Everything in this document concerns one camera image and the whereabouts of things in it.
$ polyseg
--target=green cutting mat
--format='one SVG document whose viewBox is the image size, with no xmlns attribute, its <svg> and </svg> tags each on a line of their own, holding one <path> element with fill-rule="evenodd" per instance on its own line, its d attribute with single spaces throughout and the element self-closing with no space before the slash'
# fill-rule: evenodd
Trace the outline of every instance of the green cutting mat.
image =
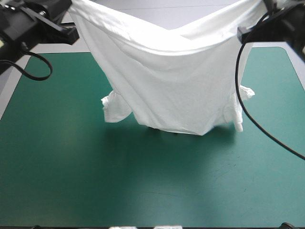
<svg viewBox="0 0 305 229">
<path fill-rule="evenodd" d="M 0 121 L 0 225 L 305 226 L 305 162 L 244 118 L 204 136 L 103 120 L 111 88 L 90 53 L 45 54 Z M 31 59 L 27 70 L 44 75 Z M 286 52 L 255 48 L 246 106 L 305 154 L 305 93 Z"/>
</svg>

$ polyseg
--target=robotic arm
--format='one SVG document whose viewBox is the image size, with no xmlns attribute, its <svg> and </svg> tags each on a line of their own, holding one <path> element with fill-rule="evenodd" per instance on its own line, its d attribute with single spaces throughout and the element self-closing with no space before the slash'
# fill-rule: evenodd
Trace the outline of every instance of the robotic arm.
<svg viewBox="0 0 305 229">
<path fill-rule="evenodd" d="M 40 58 L 51 69 L 47 60 L 29 50 L 39 43 L 72 45 L 79 39 L 74 26 L 61 24 L 71 4 L 71 0 L 10 0 L 0 5 L 0 75 L 10 66 L 24 73 L 13 64 L 25 54 Z"/>
<path fill-rule="evenodd" d="M 248 42 L 287 42 L 305 62 L 305 1 L 288 0 L 278 8 L 272 0 L 265 0 L 269 18 L 251 34 Z M 238 36 L 244 43 L 253 30 L 238 28 Z"/>
</svg>

